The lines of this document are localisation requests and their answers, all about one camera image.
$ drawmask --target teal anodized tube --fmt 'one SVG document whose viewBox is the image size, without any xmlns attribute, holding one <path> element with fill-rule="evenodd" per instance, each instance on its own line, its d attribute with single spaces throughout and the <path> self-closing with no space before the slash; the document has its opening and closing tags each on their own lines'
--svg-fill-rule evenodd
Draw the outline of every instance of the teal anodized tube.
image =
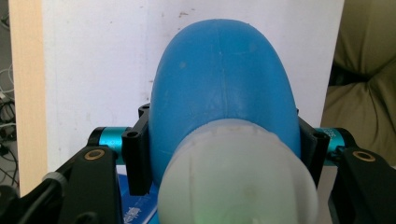
<svg viewBox="0 0 396 224">
<path fill-rule="evenodd" d="M 100 146 L 108 146 L 117 153 L 117 165 L 125 164 L 122 159 L 122 134 L 127 127 L 105 127 L 99 139 Z"/>
<path fill-rule="evenodd" d="M 329 146 L 327 148 L 327 155 L 332 154 L 338 147 L 344 147 L 346 142 L 344 141 L 343 135 L 338 132 L 335 128 L 316 128 L 318 132 L 326 133 L 330 137 Z M 333 161 L 329 161 L 329 158 L 326 158 L 325 165 L 335 165 Z"/>
</svg>

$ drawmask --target robotic arm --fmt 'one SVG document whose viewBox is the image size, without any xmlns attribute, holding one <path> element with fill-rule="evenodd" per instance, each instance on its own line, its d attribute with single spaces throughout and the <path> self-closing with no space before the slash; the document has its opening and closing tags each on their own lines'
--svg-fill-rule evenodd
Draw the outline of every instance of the robotic arm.
<svg viewBox="0 0 396 224">
<path fill-rule="evenodd" d="M 163 54 L 136 125 L 95 129 L 86 147 L 21 199 L 0 187 L 0 222 L 121 223 L 121 195 L 126 202 L 115 166 L 123 158 L 140 205 L 159 188 L 149 223 L 316 223 L 326 157 L 339 164 L 334 223 L 395 222 L 395 171 L 346 131 L 313 129 L 295 108 L 260 32 L 240 21 L 197 22 Z"/>
</svg>

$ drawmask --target white rubber ball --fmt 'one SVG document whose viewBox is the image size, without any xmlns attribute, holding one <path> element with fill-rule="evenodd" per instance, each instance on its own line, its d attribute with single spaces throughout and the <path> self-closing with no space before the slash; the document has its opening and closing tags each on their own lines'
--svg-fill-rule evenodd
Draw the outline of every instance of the white rubber ball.
<svg viewBox="0 0 396 224">
<path fill-rule="evenodd" d="M 161 183 L 162 224 L 316 223 L 311 175 L 278 137 L 241 119 L 187 136 Z"/>
</svg>

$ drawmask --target white wall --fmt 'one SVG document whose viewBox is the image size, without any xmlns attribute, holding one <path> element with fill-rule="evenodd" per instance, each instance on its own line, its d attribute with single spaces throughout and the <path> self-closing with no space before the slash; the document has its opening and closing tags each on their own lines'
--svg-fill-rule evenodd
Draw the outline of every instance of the white wall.
<svg viewBox="0 0 396 224">
<path fill-rule="evenodd" d="M 273 44 L 300 116 L 319 126 L 343 0 L 43 0 L 49 170 L 98 126 L 132 126 L 171 38 L 205 19 L 250 23 Z"/>
</svg>

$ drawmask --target black metal bracket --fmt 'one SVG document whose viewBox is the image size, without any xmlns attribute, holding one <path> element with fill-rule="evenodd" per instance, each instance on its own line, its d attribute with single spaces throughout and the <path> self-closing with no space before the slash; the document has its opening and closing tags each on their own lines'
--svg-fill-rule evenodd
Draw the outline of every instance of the black metal bracket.
<svg viewBox="0 0 396 224">
<path fill-rule="evenodd" d="M 333 223 L 396 223 L 396 170 L 372 151 L 346 148 L 329 209 Z"/>
<path fill-rule="evenodd" d="M 136 125 L 122 135 L 122 157 L 131 195 L 149 193 L 152 183 L 149 159 L 149 104 L 139 108 Z"/>
<path fill-rule="evenodd" d="M 323 163 L 326 158 L 330 137 L 312 128 L 299 118 L 301 136 L 301 161 L 308 169 L 318 187 Z"/>
<path fill-rule="evenodd" d="M 0 186 L 0 223 L 121 223 L 116 155 L 84 147 L 26 196 Z"/>
</svg>

